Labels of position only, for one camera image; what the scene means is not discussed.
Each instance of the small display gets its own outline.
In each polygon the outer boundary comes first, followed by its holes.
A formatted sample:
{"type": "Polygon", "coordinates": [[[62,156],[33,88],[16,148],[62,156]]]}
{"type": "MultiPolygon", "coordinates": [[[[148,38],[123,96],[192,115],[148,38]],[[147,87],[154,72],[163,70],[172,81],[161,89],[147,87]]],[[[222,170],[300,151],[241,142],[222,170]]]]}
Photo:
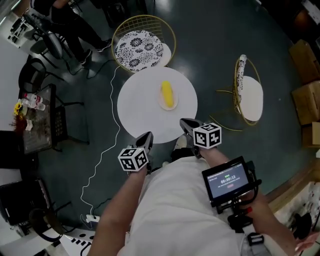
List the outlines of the small display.
{"type": "Polygon", "coordinates": [[[248,184],[242,163],[207,177],[213,198],[220,197],[248,184]]]}

